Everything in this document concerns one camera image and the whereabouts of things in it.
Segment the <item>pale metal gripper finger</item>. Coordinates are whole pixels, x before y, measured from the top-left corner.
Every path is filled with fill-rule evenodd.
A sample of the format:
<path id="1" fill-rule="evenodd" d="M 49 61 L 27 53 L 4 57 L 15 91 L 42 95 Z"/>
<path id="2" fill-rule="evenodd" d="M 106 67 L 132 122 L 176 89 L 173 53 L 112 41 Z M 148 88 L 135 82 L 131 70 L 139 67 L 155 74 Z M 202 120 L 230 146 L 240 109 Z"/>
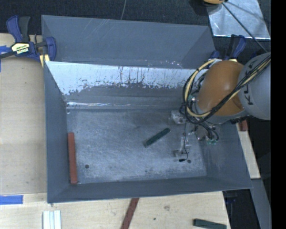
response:
<path id="1" fill-rule="evenodd" d="M 173 155 L 175 157 L 181 157 L 181 156 L 186 156 L 188 157 L 189 151 L 186 147 L 186 138 L 184 136 L 181 137 L 180 139 L 180 144 L 179 146 L 173 151 Z"/>
<path id="2" fill-rule="evenodd" d="M 170 125 L 184 125 L 186 123 L 186 118 L 177 110 L 172 110 L 170 112 L 169 124 Z"/>

